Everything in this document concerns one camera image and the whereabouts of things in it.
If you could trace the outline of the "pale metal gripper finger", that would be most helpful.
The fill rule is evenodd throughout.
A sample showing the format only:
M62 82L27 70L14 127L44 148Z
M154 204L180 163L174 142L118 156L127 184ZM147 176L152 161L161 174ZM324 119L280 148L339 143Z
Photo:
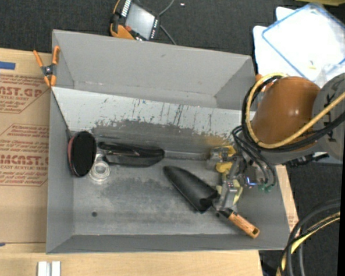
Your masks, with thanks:
M223 181L220 187L220 196L216 203L217 210L224 210L233 206L234 184L230 181Z
M235 186L235 189L236 189L236 194L235 194L235 196L233 198L233 204L236 205L238 200L239 200L239 198L240 198L240 196L241 196L241 194L242 194L242 192L243 192L243 187L241 185L236 184L236 183L234 184L234 186Z

